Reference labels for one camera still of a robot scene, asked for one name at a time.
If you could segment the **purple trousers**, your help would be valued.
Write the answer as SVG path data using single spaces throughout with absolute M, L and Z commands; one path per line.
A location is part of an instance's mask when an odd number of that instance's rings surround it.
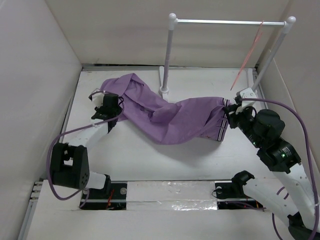
M 170 103 L 153 92 L 136 74 L 105 80 L 100 89 L 124 100 L 121 120 L 128 119 L 160 145 L 178 145 L 194 138 L 221 142 L 228 120 L 223 97 L 195 97 Z

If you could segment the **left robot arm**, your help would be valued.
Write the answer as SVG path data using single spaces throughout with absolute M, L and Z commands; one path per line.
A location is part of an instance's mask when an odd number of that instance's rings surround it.
M 90 124 L 63 133 L 78 134 L 68 142 L 53 141 L 48 153 L 47 170 L 51 185 L 71 189 L 92 190 L 100 198 L 111 194 L 111 179 L 107 174 L 90 170 L 90 149 L 116 126 L 124 111 L 124 99 L 115 93 L 93 93 L 90 100 L 95 102 L 95 113 Z

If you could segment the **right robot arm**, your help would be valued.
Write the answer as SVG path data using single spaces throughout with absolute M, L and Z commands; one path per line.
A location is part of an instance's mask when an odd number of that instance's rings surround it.
M 281 137 L 285 123 L 275 111 L 269 109 L 256 111 L 254 107 L 247 106 L 238 111 L 238 108 L 238 104 L 223 108 L 230 127 L 239 128 L 258 149 L 257 156 L 282 183 L 292 203 L 271 192 L 246 170 L 231 179 L 229 193 L 238 198 L 247 196 L 257 200 L 287 226 L 295 240 L 318 240 L 319 196 L 305 173 L 297 151 Z

